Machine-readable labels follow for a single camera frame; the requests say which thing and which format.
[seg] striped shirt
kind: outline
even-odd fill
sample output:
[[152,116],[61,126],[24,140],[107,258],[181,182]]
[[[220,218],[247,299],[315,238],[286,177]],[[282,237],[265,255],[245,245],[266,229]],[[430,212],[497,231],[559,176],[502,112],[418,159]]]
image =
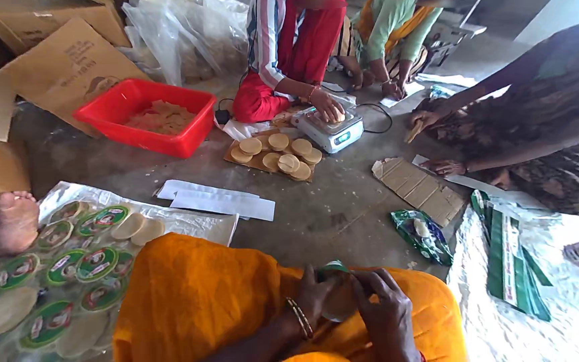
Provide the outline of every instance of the striped shirt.
[[[294,43],[305,18],[305,11],[297,19]],[[285,21],[285,0],[254,0],[247,18],[249,37],[249,67],[259,74],[263,83],[275,89],[285,75],[277,68],[278,35]]]

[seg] red plastic tub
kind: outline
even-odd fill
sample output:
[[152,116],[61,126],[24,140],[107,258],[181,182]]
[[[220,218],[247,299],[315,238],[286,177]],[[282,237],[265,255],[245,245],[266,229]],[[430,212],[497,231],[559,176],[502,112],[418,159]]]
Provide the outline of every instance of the red plastic tub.
[[[175,136],[124,125],[157,100],[186,107],[197,116]],[[116,142],[187,159],[213,127],[214,103],[213,94],[148,80],[126,79],[75,111],[73,117],[91,124]]]

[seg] orange saree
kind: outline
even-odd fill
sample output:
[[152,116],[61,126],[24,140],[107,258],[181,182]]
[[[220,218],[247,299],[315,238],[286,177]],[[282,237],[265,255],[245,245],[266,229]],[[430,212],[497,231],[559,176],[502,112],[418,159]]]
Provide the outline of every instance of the orange saree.
[[[415,343],[427,361],[464,361],[459,308],[434,276],[388,269],[412,300]],[[169,233],[149,242],[136,259],[118,317],[117,362],[199,361],[252,335],[295,296],[302,270],[269,255]],[[366,326],[356,313],[321,323],[290,362],[373,361]]]

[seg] power cord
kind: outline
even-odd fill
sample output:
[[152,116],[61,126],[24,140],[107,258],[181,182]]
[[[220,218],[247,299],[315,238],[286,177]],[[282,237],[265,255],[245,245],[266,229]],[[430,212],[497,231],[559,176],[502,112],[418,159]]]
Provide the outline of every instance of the power cord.
[[390,128],[392,128],[392,117],[390,117],[390,115],[388,114],[388,112],[386,112],[380,105],[375,104],[375,103],[362,103],[362,104],[359,104],[357,107],[360,107],[360,106],[373,106],[373,107],[376,107],[379,111],[383,112],[383,114],[384,114],[386,117],[388,117],[388,120],[390,121],[390,126],[388,126],[388,128],[386,128],[386,129],[384,129],[384,130],[382,130],[382,131],[371,131],[371,130],[369,130],[369,129],[364,129],[364,132],[367,132],[367,133],[375,133],[375,134],[378,134],[378,135],[379,135],[379,134],[381,134],[381,133],[386,133],[386,132],[390,131]]
[[223,98],[218,102],[218,111],[214,113],[214,117],[218,124],[226,124],[232,118],[232,115],[229,114],[228,110],[221,110],[220,105],[223,101],[233,101],[232,98]]

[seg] gold bangle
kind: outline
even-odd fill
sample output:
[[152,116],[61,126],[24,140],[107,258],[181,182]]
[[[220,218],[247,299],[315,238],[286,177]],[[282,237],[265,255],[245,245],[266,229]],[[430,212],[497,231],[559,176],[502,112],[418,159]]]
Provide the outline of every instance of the gold bangle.
[[305,317],[303,310],[301,310],[301,308],[294,301],[294,299],[286,297],[285,300],[287,301],[287,304],[289,304],[289,306],[292,308],[292,311],[294,311],[294,315],[296,316],[296,318],[299,320],[299,325],[301,325],[303,338],[305,340],[311,340],[312,338],[314,338],[312,326],[310,325],[310,321],[308,321],[308,318]]

